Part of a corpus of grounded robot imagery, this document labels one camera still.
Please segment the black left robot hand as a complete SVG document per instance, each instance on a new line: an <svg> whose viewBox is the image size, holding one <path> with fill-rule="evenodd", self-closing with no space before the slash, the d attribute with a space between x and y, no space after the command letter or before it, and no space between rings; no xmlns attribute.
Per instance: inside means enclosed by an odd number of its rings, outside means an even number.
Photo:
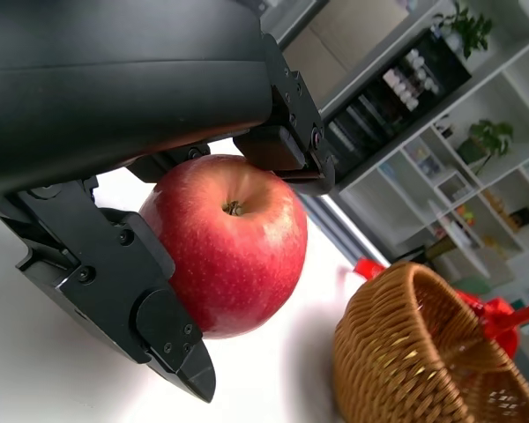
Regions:
<svg viewBox="0 0 529 423"><path fill-rule="evenodd" d="M19 270L128 359L211 402L216 376L135 212L101 209L98 174L156 182L231 137L258 167L335 183L302 76L243 1L0 1L0 220Z"/></svg>

